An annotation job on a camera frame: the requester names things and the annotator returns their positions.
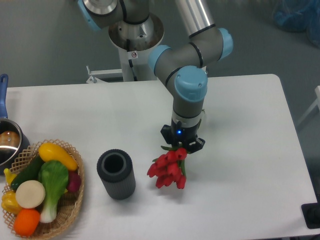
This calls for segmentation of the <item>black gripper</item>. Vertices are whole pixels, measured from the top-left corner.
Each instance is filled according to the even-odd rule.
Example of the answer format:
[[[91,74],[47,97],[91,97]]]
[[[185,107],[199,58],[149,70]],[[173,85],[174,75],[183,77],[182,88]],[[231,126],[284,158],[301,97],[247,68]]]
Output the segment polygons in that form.
[[[197,137],[199,123],[192,127],[183,127],[180,122],[171,121],[171,125],[163,125],[160,130],[165,142],[168,145],[177,146],[179,143],[183,145],[189,154],[200,151],[206,141]]]

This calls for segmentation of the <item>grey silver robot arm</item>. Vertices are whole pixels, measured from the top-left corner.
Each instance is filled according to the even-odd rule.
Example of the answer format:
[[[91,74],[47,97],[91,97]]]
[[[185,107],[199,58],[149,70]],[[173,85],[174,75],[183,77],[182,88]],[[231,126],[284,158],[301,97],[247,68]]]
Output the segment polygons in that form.
[[[194,153],[205,141],[198,137],[208,89],[205,66],[233,50],[233,39],[217,28],[204,0],[178,0],[176,6],[189,41],[179,49],[161,42],[162,21],[147,0],[80,0],[78,7],[93,30],[108,28],[117,48],[125,82],[160,80],[173,97],[170,125],[161,134],[167,144]]]

